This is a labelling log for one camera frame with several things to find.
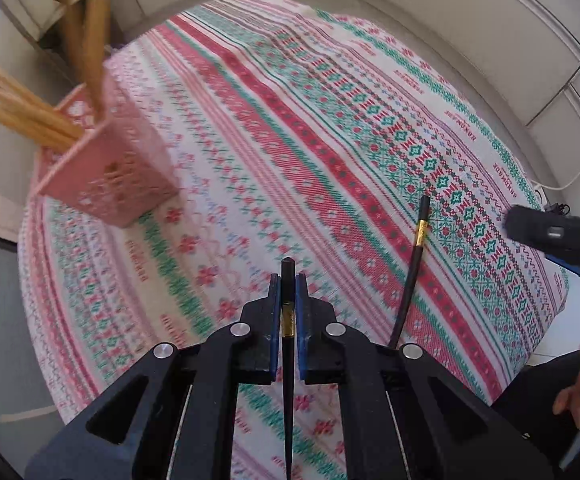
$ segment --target white cable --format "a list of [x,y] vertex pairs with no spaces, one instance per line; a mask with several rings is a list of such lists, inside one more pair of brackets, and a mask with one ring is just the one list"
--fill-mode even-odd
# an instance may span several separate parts
[[572,184],[574,184],[574,182],[575,182],[575,181],[576,181],[576,180],[577,180],[579,177],[580,177],[580,171],[579,171],[579,173],[577,173],[577,174],[575,175],[575,177],[574,177],[574,178],[573,178],[571,181],[569,181],[569,183],[567,183],[567,184],[566,184],[565,186],[563,186],[563,187],[550,187],[550,186],[546,186],[545,184],[542,184],[541,182],[536,182],[536,181],[534,181],[534,180],[531,180],[531,179],[529,179],[529,180],[530,180],[530,182],[532,182],[533,184],[536,184],[537,186],[541,186],[541,187],[543,187],[544,189],[550,189],[551,191],[563,191],[563,190],[564,190],[564,189],[566,189],[567,187],[570,187]]

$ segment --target round table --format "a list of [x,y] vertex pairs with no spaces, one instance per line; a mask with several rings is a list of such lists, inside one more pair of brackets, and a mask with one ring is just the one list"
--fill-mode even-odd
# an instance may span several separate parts
[[[563,307],[562,270],[502,233],[511,205],[539,207],[514,156],[373,23],[214,0],[108,69],[162,134],[180,193],[123,230],[30,196],[23,299],[65,421],[159,341],[192,345],[238,319],[286,256],[338,320],[386,344],[424,193],[405,340],[492,402]],[[345,478],[336,388],[297,381],[294,409],[295,476]],[[241,387],[233,478],[284,477],[281,410],[279,381]]]

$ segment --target pink plastic container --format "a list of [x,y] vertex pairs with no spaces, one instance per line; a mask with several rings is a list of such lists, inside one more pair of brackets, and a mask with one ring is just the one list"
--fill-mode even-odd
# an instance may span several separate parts
[[63,155],[39,151],[34,193],[126,227],[179,186],[163,139],[108,75],[103,95],[107,115],[96,127],[83,86],[57,107],[86,133]]

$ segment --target striped tablecloth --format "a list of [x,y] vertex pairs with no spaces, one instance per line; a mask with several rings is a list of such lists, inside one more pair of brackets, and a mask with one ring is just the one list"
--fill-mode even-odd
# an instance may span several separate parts
[[[565,275],[507,241],[537,206],[452,86],[370,22],[290,0],[214,0],[109,70],[163,134],[180,194],[120,230],[32,196],[19,254],[45,380],[65,421],[155,343],[202,341],[292,256],[310,293],[385,344],[413,242],[431,232],[405,335],[492,402],[562,308]],[[281,384],[242,386],[235,479],[283,478]],[[295,387],[295,478],[345,477],[333,386]]]

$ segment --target bundle of wooden chopsticks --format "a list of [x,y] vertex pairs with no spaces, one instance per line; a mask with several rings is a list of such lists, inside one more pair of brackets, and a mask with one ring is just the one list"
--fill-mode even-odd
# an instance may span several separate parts
[[[110,0],[87,0],[85,22],[71,0],[64,6],[62,33],[76,76],[85,82],[94,118],[103,120],[103,61],[109,37]],[[67,151],[83,130],[0,69],[0,123],[41,146]]]

